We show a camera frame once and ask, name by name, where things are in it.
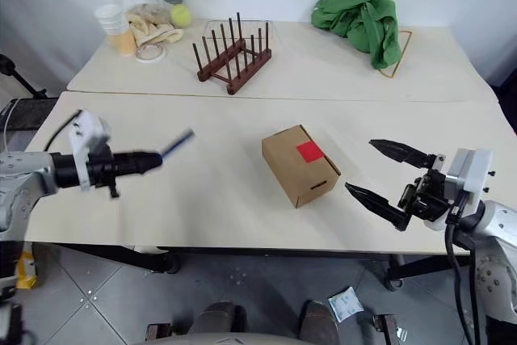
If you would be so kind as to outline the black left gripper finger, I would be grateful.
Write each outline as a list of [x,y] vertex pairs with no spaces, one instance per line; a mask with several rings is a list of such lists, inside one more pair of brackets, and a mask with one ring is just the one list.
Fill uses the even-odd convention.
[[162,156],[157,152],[130,151],[116,153],[116,161],[132,164],[162,164]]
[[116,176],[143,175],[146,172],[160,167],[161,163],[117,163]]

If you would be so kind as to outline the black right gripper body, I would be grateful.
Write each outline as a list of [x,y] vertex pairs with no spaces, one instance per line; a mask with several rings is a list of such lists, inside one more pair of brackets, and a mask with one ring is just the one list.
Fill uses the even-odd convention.
[[421,220],[438,220],[449,208],[444,196],[444,180],[445,175],[429,169],[425,175],[406,185],[397,206]]

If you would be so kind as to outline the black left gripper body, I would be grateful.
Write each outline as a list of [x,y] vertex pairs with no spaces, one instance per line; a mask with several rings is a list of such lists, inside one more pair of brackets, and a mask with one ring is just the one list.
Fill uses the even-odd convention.
[[116,188],[114,161],[111,148],[108,144],[104,144],[96,151],[88,153],[86,164],[90,185],[95,188],[107,187],[112,199],[120,197]]

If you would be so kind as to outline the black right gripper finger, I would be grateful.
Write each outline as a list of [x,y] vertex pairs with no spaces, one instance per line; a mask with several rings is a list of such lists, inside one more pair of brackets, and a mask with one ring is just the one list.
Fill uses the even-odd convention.
[[367,210],[388,221],[397,230],[406,230],[411,216],[404,213],[402,210],[390,205],[387,199],[377,195],[373,191],[369,191],[368,189],[353,185],[351,183],[345,183],[345,188]]
[[406,144],[385,139],[371,139],[369,144],[387,158],[407,163],[416,168],[440,168],[445,157],[441,154],[425,154]]

